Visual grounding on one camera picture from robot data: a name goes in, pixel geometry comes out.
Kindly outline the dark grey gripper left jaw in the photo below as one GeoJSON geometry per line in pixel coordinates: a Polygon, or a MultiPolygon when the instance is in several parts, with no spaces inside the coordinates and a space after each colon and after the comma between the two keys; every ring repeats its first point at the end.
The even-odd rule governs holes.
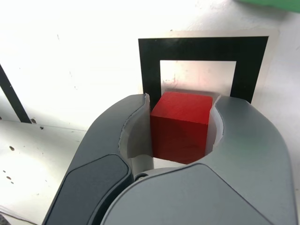
{"type": "Polygon", "coordinates": [[[98,225],[117,196],[152,170],[150,97],[128,96],[89,127],[44,218],[45,225],[98,225]]]}

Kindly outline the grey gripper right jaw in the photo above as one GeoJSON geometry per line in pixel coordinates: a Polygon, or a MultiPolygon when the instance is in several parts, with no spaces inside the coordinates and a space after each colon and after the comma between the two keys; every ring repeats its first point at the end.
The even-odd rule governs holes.
{"type": "Polygon", "coordinates": [[[182,167],[128,187],[102,224],[297,224],[287,146],[247,101],[164,94],[150,129],[153,156],[182,167]]]}

